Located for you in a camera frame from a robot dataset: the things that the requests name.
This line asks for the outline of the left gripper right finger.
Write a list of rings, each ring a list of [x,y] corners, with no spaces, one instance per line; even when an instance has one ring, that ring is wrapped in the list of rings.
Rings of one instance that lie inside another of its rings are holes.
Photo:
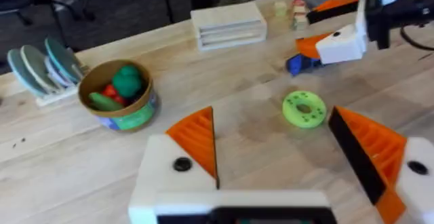
[[[330,130],[383,223],[433,224],[433,143],[335,106]]]

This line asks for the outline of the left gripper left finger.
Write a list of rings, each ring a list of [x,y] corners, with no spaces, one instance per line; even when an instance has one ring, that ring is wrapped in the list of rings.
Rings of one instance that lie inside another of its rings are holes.
[[[159,194],[219,187],[213,108],[208,106],[148,137],[128,206],[130,222],[156,223]]]

